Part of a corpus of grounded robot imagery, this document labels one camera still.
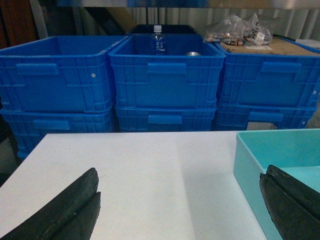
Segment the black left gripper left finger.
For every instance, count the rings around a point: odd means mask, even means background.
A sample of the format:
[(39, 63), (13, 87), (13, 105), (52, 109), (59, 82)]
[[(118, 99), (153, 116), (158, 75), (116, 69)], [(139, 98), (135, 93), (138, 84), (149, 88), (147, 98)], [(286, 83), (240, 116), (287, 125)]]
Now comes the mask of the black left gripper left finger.
[(2, 240), (89, 240), (101, 210), (99, 177), (92, 167)]

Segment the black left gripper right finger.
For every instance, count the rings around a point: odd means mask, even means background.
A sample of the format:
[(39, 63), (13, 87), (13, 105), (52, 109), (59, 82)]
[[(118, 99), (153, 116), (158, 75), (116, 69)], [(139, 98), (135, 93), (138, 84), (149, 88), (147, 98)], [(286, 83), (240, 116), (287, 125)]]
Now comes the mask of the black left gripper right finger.
[(320, 238), (320, 193), (275, 165), (260, 174), (260, 191), (283, 240)]

